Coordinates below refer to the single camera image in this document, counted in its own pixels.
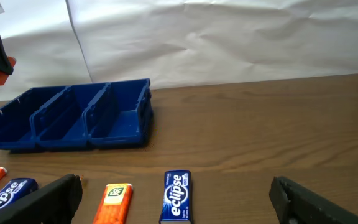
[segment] blue eclipse package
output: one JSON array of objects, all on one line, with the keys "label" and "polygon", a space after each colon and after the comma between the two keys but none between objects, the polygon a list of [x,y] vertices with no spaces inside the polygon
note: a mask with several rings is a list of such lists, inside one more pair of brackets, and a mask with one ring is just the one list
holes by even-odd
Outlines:
[{"label": "blue eclipse package", "polygon": [[191,215],[191,172],[165,172],[165,188],[160,224],[193,223]]},{"label": "blue eclipse package", "polygon": [[31,178],[12,179],[0,190],[0,209],[6,207],[38,189],[38,184]]}]

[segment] wooden table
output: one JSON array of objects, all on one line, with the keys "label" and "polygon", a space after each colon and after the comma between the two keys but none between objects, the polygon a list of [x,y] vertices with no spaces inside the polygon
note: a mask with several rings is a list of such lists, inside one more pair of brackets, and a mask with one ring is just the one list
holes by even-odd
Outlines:
[{"label": "wooden table", "polygon": [[84,175],[73,223],[89,224],[105,185],[128,182],[126,223],[157,224],[163,173],[188,169],[196,224],[278,223],[268,194],[285,175],[358,215],[358,75],[154,90],[152,106],[148,147],[0,151],[0,189],[16,177]]}]

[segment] white paper sheet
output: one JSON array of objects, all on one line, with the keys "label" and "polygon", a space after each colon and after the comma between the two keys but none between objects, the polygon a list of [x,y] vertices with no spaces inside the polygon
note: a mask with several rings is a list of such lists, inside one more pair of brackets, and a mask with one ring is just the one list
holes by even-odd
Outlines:
[{"label": "white paper sheet", "polygon": [[68,0],[94,82],[153,88],[358,73],[358,1]]},{"label": "white paper sheet", "polygon": [[29,88],[91,82],[64,0],[0,0],[0,35],[14,73],[0,86],[0,100]]}]

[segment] wood grain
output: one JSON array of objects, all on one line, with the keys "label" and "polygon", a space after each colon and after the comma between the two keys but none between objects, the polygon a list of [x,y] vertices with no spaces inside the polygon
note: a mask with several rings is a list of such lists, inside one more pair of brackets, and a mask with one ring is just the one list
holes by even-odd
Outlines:
[{"label": "wood grain", "polygon": [[153,90],[152,106],[148,147],[0,151],[0,188],[84,175],[76,224],[92,222],[106,184],[128,182],[127,224],[157,224],[163,172],[188,169],[196,224],[278,223],[268,193],[285,175],[358,215],[358,75]]}]

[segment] bin compartment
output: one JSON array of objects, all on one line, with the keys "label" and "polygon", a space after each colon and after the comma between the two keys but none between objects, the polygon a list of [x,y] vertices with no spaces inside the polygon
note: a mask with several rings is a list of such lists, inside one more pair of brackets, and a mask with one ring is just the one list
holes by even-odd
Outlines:
[{"label": "bin compartment", "polygon": [[0,108],[0,149],[142,145],[150,80],[33,88]]}]

